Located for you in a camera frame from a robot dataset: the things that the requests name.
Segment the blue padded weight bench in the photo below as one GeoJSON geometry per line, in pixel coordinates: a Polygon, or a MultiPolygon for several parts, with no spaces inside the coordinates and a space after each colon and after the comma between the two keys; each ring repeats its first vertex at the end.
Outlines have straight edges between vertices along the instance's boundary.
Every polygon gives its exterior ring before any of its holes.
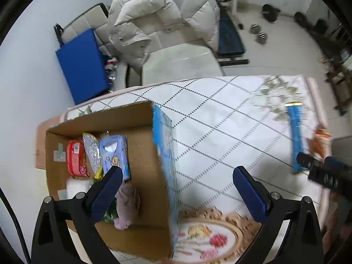
{"type": "Polygon", "coordinates": [[[245,47],[242,39],[232,22],[230,16],[227,14],[225,8],[217,2],[220,8],[220,22],[219,22],[219,40],[218,51],[216,58],[221,67],[239,66],[249,64],[248,59],[243,59],[245,54],[245,47]]]}

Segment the silver mesh sponge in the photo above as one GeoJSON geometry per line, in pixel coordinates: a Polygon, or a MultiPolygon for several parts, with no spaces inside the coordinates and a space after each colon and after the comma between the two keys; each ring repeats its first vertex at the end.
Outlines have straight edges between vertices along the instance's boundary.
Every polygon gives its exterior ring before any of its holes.
{"type": "Polygon", "coordinates": [[[83,133],[82,139],[84,142],[85,153],[94,172],[94,178],[100,180],[104,173],[101,163],[101,155],[99,151],[99,142],[96,137],[90,133],[83,133]]]}

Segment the chrome dumbbell pair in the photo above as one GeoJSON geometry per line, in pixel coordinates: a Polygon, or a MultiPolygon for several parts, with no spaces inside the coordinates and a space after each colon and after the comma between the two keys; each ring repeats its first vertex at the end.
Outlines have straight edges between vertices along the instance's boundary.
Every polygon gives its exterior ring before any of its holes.
{"type": "Polygon", "coordinates": [[[258,24],[252,24],[249,28],[249,32],[255,35],[255,40],[257,43],[264,45],[267,43],[268,35],[261,31],[261,26],[258,24]]]}

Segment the blue star tissue pack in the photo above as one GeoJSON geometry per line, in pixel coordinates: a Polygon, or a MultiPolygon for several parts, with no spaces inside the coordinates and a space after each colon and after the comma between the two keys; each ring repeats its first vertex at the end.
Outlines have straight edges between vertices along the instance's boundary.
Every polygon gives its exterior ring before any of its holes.
{"type": "Polygon", "coordinates": [[[112,135],[102,138],[99,141],[99,151],[104,174],[107,174],[111,167],[117,166],[122,170],[123,181],[131,179],[126,136],[112,135]]]}

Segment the blue folded mat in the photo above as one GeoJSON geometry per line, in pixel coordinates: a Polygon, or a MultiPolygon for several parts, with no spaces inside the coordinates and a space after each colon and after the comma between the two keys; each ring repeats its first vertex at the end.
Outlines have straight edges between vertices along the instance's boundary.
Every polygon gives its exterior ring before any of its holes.
{"type": "Polygon", "coordinates": [[[92,29],[63,44],[56,56],[75,104],[93,99],[110,88],[103,56],[92,29]]]}

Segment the brown cardboard box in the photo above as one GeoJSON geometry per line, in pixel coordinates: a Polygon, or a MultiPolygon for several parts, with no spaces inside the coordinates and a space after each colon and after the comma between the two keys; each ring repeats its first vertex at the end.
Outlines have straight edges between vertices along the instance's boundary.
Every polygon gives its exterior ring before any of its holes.
{"type": "Polygon", "coordinates": [[[178,238],[177,200],[171,121],[146,101],[95,112],[49,128],[45,138],[49,195],[40,207],[32,242],[34,263],[79,263],[70,238],[74,230],[93,263],[116,263],[114,251],[146,259],[168,259],[178,238]],[[127,138],[130,183],[140,195],[138,218],[128,229],[117,230],[101,220],[90,222],[89,190],[62,199],[71,175],[50,151],[60,136],[81,140],[88,132],[109,132],[127,138]]]}

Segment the red snack pack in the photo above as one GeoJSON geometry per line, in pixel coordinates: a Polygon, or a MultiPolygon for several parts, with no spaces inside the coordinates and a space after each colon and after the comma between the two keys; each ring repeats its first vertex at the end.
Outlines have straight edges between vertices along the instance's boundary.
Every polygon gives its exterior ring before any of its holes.
{"type": "Polygon", "coordinates": [[[86,167],[84,143],[81,140],[70,140],[66,147],[67,169],[71,176],[90,177],[86,167]]]}

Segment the dark wooden stool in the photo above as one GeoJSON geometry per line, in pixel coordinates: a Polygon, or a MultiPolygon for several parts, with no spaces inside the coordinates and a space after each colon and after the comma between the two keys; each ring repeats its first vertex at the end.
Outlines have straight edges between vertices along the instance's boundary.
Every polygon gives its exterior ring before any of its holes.
{"type": "Polygon", "coordinates": [[[339,112],[340,116],[343,116],[347,113],[348,106],[351,105],[351,55],[336,65],[326,56],[321,58],[321,62],[327,70],[325,82],[330,84],[335,97],[334,109],[339,112]]]}

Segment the white cotton bag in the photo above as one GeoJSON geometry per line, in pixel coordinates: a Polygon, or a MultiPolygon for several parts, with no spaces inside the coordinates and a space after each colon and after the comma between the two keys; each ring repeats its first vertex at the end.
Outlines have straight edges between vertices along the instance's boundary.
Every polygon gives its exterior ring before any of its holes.
{"type": "Polygon", "coordinates": [[[92,187],[94,181],[92,179],[74,179],[69,178],[66,182],[67,198],[72,199],[77,193],[87,193],[92,187]]]}

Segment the small floor barbell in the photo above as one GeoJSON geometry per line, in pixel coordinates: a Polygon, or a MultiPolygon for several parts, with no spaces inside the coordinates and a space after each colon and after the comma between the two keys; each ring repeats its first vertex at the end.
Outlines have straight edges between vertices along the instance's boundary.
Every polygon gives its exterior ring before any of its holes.
{"type": "Polygon", "coordinates": [[[289,18],[293,18],[294,22],[300,25],[302,28],[306,29],[308,27],[308,20],[303,13],[301,12],[296,12],[295,14],[284,13],[279,8],[276,8],[270,4],[264,4],[262,6],[261,16],[269,23],[276,22],[279,17],[289,17],[289,18]]]}

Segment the long blue snack bag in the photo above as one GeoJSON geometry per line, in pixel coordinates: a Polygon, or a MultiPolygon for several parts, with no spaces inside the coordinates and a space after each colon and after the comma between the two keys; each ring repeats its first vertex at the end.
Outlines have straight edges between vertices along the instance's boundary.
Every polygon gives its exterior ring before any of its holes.
{"type": "Polygon", "coordinates": [[[285,108],[289,116],[291,125],[291,137],[292,137],[292,173],[298,174],[304,169],[297,161],[297,155],[303,152],[302,132],[301,132],[301,121],[302,121],[302,102],[292,101],[285,103],[285,108]]]}

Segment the orange snack bag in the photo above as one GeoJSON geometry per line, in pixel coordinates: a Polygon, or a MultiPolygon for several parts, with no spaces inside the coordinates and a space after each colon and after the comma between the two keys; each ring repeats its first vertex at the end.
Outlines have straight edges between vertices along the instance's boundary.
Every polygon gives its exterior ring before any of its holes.
{"type": "Polygon", "coordinates": [[[323,124],[318,124],[311,140],[313,153],[322,160],[332,156],[332,135],[323,124]]]}

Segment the white puffer jacket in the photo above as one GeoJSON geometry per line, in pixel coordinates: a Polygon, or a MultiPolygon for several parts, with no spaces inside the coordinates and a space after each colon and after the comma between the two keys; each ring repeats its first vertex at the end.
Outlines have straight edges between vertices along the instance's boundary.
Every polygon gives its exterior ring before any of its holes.
{"type": "Polygon", "coordinates": [[[113,0],[109,40],[141,72],[151,53],[170,46],[202,40],[216,52],[219,21],[216,0],[113,0]]]}

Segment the beige sofa chair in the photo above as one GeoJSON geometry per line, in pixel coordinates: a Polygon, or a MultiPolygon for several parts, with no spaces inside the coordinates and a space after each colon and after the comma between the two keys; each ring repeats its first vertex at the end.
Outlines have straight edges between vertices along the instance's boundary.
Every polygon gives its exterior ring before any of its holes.
{"type": "Polygon", "coordinates": [[[132,86],[223,75],[212,50],[202,40],[197,39],[192,28],[187,25],[173,32],[153,32],[150,54],[141,70],[134,70],[108,41],[107,16],[107,7],[99,3],[65,27],[56,24],[54,31],[60,45],[66,44],[88,29],[94,31],[103,55],[119,59],[117,65],[109,69],[112,91],[132,86]]]}

